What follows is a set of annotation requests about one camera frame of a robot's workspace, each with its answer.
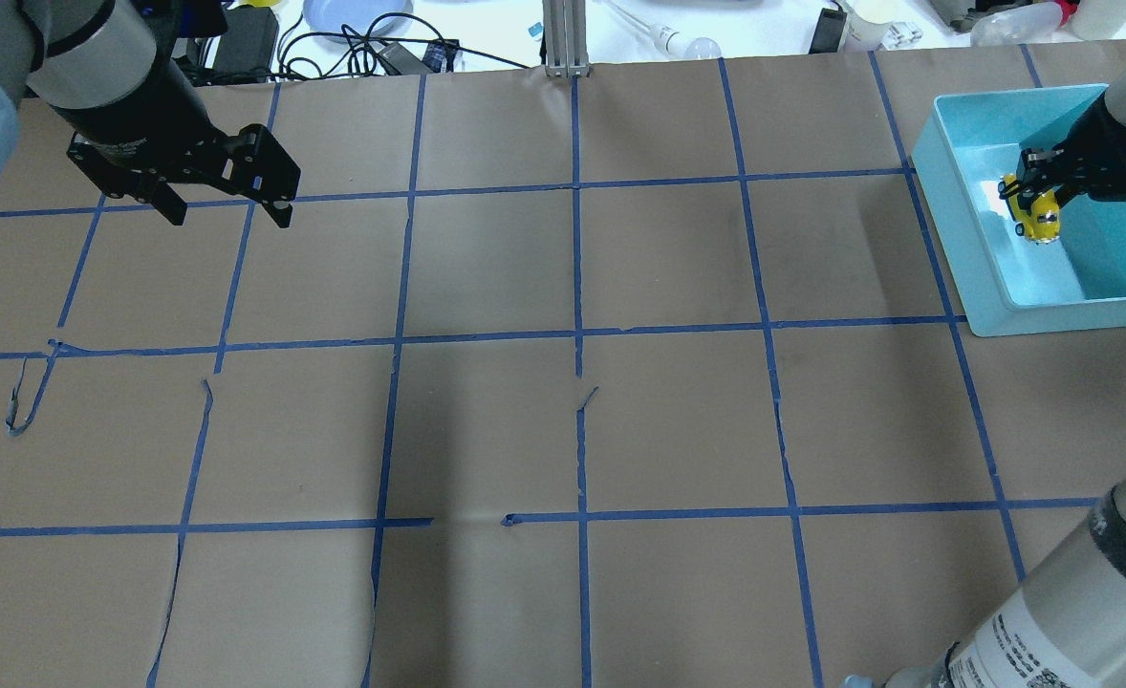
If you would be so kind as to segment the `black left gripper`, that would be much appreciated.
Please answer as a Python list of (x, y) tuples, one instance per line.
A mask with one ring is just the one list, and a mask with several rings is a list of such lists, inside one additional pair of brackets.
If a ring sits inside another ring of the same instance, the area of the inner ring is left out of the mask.
[(52, 108), (75, 131), (69, 160), (108, 199), (129, 197), (182, 226), (187, 205), (175, 184), (209, 184), (257, 202), (275, 226), (291, 226), (300, 166), (261, 123), (234, 136), (215, 127), (175, 62), (153, 62), (143, 82), (117, 101)]

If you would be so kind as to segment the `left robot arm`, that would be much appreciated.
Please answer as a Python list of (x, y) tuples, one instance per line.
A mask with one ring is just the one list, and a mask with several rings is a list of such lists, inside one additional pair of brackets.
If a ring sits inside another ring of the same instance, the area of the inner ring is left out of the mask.
[(204, 184), (291, 226), (300, 166), (261, 123), (235, 135), (214, 126), (129, 1), (0, 1), (0, 178), (25, 93), (68, 122), (69, 160), (108, 199), (146, 204), (179, 226), (178, 184)]

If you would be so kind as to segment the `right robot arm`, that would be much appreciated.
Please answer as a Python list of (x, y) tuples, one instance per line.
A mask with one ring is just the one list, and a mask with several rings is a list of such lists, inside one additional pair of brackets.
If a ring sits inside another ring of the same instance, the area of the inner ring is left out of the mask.
[[(924, 663), (1126, 474), (1126, 330), (977, 338), (908, 148), (933, 97), (1105, 81), (1126, 39), (729, 68), (765, 361), (638, 325), (613, 190), (582, 191), (588, 520), (577, 674), (833, 687)], [(815, 170), (815, 178), (808, 178)]]

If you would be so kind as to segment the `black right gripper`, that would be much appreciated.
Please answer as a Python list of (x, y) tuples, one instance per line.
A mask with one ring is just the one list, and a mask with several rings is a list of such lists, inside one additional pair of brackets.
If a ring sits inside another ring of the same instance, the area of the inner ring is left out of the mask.
[(1080, 195), (1094, 202), (1126, 202), (1126, 126), (1103, 96), (1079, 115), (1056, 148), (1019, 152), (1016, 187), (1027, 193), (1029, 215), (1060, 215)]

